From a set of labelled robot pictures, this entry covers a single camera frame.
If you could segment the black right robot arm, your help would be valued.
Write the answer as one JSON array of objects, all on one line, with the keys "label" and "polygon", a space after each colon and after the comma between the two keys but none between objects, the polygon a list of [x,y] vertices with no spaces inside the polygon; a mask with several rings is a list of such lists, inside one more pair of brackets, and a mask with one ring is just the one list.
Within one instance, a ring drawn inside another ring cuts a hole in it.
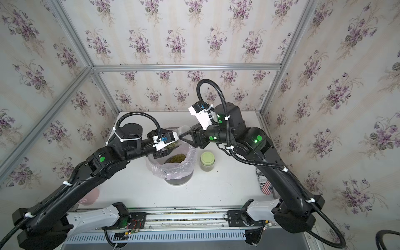
[{"label": "black right robot arm", "polygon": [[[289,233],[307,232],[320,242],[337,249],[346,247],[346,240],[337,226],[322,212],[325,200],[311,194],[284,164],[264,130],[247,127],[240,108],[226,101],[221,88],[209,79],[196,86],[198,102],[190,107],[198,124],[180,136],[194,148],[205,149],[210,143],[224,145],[221,150],[236,161],[256,167],[279,194],[278,204],[271,210],[274,221]],[[331,242],[312,231],[317,213],[339,239]]]}]

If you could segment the printed can with flag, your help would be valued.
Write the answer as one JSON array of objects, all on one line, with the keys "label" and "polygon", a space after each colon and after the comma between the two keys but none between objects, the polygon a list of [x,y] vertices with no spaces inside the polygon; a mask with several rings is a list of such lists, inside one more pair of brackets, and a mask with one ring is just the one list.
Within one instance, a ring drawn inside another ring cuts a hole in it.
[{"label": "printed can with flag", "polygon": [[257,181],[261,192],[265,195],[272,195],[274,188],[266,176],[259,170],[256,169]]}]

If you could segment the mesh bin with pink bag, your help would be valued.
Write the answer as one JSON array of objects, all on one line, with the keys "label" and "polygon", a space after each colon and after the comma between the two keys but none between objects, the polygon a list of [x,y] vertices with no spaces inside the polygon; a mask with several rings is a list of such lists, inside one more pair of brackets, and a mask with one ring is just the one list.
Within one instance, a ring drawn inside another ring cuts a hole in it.
[{"label": "mesh bin with pink bag", "polygon": [[161,151],[170,151],[170,154],[157,159],[152,154],[149,155],[146,160],[147,169],[170,185],[187,183],[192,178],[197,163],[197,148],[178,140]]}]

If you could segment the pink cup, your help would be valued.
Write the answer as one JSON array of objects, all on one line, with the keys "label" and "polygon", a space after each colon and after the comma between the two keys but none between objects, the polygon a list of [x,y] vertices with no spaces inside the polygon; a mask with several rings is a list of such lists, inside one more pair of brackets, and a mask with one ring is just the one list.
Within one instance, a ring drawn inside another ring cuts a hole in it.
[{"label": "pink cup", "polygon": [[86,194],[83,198],[81,198],[78,202],[78,204],[83,205],[83,206],[89,206],[94,204],[97,199],[99,198],[100,191],[98,188],[94,188],[91,190],[88,194]]}]

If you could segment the aluminium mounting rail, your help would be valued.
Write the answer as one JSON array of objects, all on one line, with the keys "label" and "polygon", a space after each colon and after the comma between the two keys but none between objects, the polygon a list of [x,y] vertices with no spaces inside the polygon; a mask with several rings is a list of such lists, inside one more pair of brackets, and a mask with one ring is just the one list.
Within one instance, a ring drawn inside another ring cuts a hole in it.
[{"label": "aluminium mounting rail", "polygon": [[164,207],[118,209],[110,205],[100,209],[78,209],[68,212],[74,225],[69,235],[99,231],[127,232],[128,235],[150,231],[195,231],[256,229],[261,222],[246,225],[239,207]]}]

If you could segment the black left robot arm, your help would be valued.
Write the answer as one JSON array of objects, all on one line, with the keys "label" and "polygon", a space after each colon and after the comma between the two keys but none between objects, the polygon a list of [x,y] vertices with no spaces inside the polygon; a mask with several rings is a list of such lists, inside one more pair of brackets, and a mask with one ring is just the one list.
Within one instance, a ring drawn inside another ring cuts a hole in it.
[{"label": "black left robot arm", "polygon": [[[156,126],[148,139],[142,138],[141,125],[121,124],[131,116],[146,117]],[[73,225],[67,221],[67,211],[97,186],[125,169],[132,160],[149,154],[164,156],[162,149],[177,140],[176,132],[161,128],[158,121],[147,113],[134,111],[122,115],[111,129],[105,146],[79,163],[70,178],[57,190],[35,206],[13,213],[14,227],[1,240],[1,247],[20,230],[17,241],[24,250],[57,248],[73,229]]]}]

